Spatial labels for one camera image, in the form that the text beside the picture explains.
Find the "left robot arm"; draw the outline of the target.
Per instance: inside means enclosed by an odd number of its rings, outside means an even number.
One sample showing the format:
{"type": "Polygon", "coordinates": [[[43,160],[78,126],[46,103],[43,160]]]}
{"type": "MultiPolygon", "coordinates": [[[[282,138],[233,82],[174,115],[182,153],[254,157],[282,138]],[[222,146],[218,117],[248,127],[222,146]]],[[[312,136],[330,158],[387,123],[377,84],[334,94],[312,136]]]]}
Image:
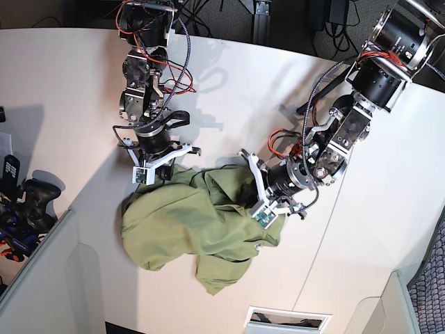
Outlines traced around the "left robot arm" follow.
{"type": "Polygon", "coordinates": [[[392,110],[442,38],[443,1],[397,1],[386,9],[351,66],[326,87],[317,83],[299,108],[302,131],[282,163],[264,173],[264,195],[285,200],[337,181],[373,112],[392,110]]]}

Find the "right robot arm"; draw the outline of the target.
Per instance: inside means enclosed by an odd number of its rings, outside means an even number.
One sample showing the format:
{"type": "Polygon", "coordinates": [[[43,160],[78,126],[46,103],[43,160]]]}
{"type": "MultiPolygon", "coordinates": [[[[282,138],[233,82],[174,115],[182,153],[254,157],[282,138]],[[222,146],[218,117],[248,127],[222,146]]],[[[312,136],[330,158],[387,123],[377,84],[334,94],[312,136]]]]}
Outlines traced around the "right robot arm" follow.
{"type": "Polygon", "coordinates": [[[132,182],[151,185],[157,178],[171,179],[175,160],[194,152],[189,144],[172,139],[171,129],[190,123],[186,111],[171,111],[171,98],[186,92],[181,78],[172,86],[162,83],[165,69],[187,74],[187,64],[170,62],[167,46],[173,24],[179,19],[180,1],[123,1],[115,16],[118,35],[131,47],[122,64],[126,87],[120,98],[125,125],[113,131],[132,130],[136,139],[118,138],[119,146],[134,162],[132,182]]]}

